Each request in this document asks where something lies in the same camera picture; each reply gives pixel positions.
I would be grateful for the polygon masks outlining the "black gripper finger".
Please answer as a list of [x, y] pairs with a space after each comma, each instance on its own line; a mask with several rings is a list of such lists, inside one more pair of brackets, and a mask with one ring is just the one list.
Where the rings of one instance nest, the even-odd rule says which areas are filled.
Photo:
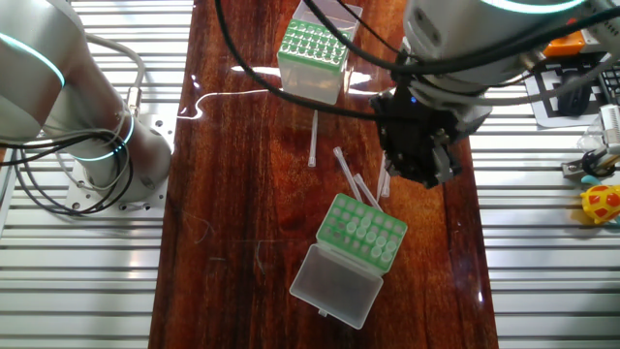
[[435, 177], [439, 183], [445, 183], [462, 173], [462, 166], [450, 151], [453, 142], [448, 136], [434, 136], [431, 150], [435, 165]]
[[435, 186], [434, 174], [416, 156], [402, 152], [387, 153], [387, 172], [417, 182], [426, 189]]

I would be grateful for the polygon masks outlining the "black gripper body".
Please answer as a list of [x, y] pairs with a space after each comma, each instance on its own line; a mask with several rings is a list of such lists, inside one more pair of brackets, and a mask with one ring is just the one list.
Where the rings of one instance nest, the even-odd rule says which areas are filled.
[[380, 145], [388, 158], [429, 156], [436, 143], [459, 139], [450, 111], [426, 106], [409, 88], [386, 90], [370, 99], [376, 113]]

